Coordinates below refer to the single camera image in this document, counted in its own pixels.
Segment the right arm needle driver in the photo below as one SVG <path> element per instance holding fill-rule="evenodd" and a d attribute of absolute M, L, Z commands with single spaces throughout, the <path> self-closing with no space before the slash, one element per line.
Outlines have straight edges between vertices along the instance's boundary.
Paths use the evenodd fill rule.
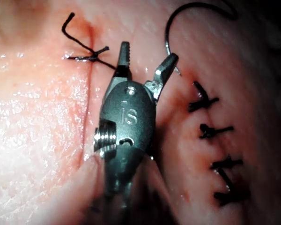
<path fill-rule="evenodd" d="M 106 90 L 94 134 L 94 151 L 128 150 L 144 157 L 155 129 L 156 105 L 145 85 L 114 77 Z"/>

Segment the right arm needle driver jaw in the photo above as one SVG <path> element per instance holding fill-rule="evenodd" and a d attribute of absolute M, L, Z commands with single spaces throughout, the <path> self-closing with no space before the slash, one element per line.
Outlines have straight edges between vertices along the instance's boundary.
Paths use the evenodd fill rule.
<path fill-rule="evenodd" d="M 171 53 L 166 59 L 156 68 L 152 81 L 146 81 L 144 86 L 151 93 L 154 101 L 158 101 L 161 92 L 167 83 L 169 77 L 173 73 L 179 57 L 175 53 Z"/>
<path fill-rule="evenodd" d="M 132 79 L 130 71 L 130 43 L 127 41 L 121 43 L 114 77 L 125 78 L 128 81 Z"/>

